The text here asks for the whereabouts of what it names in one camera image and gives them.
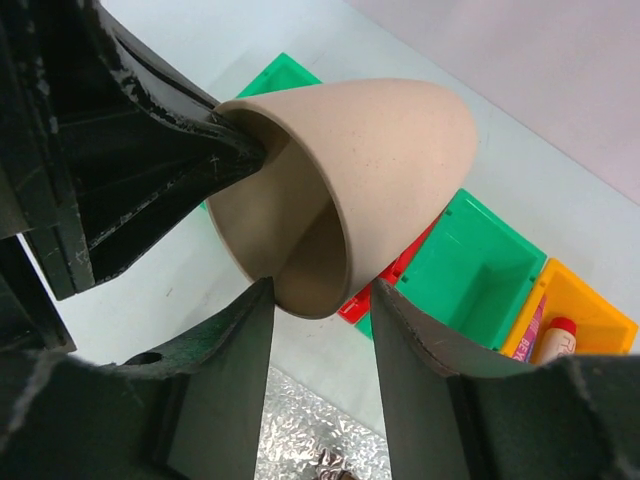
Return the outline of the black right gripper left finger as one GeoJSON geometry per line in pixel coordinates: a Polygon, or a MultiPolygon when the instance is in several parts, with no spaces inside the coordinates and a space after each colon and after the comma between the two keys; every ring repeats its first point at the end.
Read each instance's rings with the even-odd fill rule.
{"type": "Polygon", "coordinates": [[[121,365],[1,356],[5,479],[250,479],[274,325],[263,278],[121,365]]]}

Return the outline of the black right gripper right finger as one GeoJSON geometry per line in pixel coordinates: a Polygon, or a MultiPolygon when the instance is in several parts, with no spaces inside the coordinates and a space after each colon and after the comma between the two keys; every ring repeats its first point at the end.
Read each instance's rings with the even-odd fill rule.
{"type": "Polygon", "coordinates": [[[635,479],[639,360],[535,366],[485,348],[383,280],[371,320],[396,479],[635,479]]]}

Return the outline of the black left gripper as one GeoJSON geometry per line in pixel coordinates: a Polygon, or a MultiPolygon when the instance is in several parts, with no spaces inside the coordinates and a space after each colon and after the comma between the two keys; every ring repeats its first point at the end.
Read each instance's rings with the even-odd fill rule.
{"type": "Polygon", "coordinates": [[[1,4],[1,348],[72,352],[53,301],[121,275],[263,146],[97,1],[1,4]]]}

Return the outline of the clear glass tray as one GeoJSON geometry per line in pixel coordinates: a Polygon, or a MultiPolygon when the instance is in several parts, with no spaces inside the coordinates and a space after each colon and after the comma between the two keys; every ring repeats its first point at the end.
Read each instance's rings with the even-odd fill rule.
{"type": "Polygon", "coordinates": [[[268,371],[256,479],[390,479],[386,440],[280,370],[268,371]]]}

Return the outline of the beige cup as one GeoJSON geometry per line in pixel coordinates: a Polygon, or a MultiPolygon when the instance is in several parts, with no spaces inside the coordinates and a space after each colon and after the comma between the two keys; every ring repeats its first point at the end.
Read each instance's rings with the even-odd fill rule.
{"type": "Polygon", "coordinates": [[[264,146],[256,173],[208,199],[220,238],[277,305],[332,315],[395,260],[461,187],[477,148],[464,101],[409,79],[318,84],[227,101],[264,146]]]}

